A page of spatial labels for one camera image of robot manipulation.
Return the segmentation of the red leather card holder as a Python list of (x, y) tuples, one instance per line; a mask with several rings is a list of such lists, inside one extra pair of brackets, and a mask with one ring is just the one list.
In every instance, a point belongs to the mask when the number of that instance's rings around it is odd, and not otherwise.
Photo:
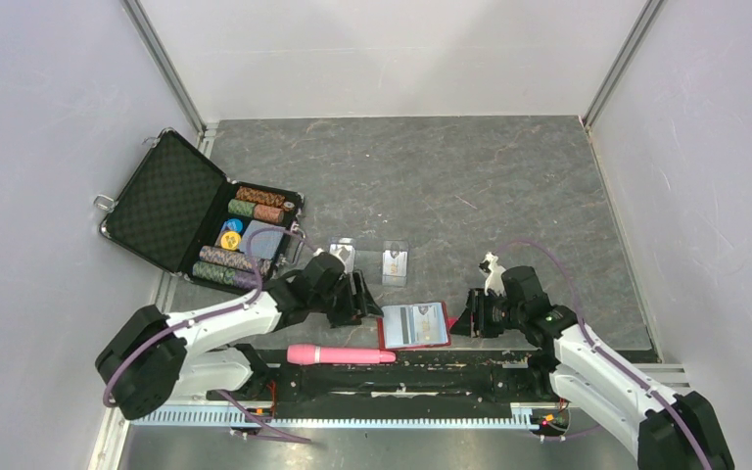
[(451, 325), (444, 302), (385, 305), (377, 318), (379, 347), (401, 351), (450, 346)]

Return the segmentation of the clear plastic card box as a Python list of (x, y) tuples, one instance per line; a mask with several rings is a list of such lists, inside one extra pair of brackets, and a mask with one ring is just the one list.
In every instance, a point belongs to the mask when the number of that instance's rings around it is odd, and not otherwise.
[[(361, 270), (366, 283), (386, 287), (405, 287), (408, 279), (409, 244), (404, 240), (382, 240), (375, 238), (333, 237), (331, 243), (350, 243), (355, 246), (354, 270)], [(407, 275), (404, 278), (382, 275), (382, 256), (385, 250), (408, 252)]]

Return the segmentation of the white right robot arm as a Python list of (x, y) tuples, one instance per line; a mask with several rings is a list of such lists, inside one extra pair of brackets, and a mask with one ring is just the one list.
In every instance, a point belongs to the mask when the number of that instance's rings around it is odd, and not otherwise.
[(521, 332), (535, 354), (526, 384), (540, 400), (558, 397), (588, 414), (640, 469), (732, 469), (713, 405), (642, 373), (609, 348), (571, 308), (553, 303), (531, 266), (479, 265), (485, 284), (469, 292), (451, 331), (492, 338)]

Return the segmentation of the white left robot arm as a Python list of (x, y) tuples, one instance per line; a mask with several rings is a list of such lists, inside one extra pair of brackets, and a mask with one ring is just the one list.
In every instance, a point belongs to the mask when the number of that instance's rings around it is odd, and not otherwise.
[(209, 392), (260, 397), (267, 371), (237, 348), (238, 341), (326, 316), (332, 327), (383, 316), (360, 271), (318, 252), (302, 269), (266, 282), (250, 293), (198, 310), (163, 313), (137, 309), (95, 360), (105, 383), (103, 403), (128, 420), (154, 412), (168, 400)]

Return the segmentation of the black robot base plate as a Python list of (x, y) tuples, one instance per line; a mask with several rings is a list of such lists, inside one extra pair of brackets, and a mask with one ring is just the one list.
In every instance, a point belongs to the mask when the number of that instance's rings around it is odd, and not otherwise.
[(267, 401), (277, 418), (501, 417), (512, 403), (558, 408), (533, 370), (536, 353), (400, 351), (394, 363), (295, 365), (282, 350), (259, 351), (260, 370), (230, 397)]

